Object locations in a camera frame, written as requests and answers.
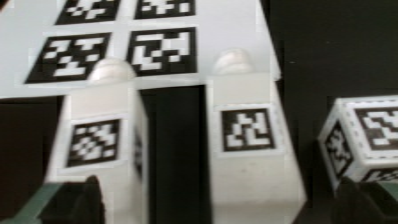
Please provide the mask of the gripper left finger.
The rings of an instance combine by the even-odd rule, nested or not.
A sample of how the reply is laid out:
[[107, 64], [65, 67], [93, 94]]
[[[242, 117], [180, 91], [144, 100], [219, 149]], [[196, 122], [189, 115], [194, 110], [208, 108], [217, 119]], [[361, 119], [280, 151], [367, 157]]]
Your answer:
[[17, 215], [0, 224], [105, 224], [98, 177], [45, 183]]

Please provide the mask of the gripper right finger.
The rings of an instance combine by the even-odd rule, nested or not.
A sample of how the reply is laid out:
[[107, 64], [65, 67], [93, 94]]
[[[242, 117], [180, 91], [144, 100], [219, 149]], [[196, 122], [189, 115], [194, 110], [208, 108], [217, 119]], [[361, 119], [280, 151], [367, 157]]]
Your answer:
[[398, 182], [343, 178], [331, 209], [333, 224], [398, 224]]

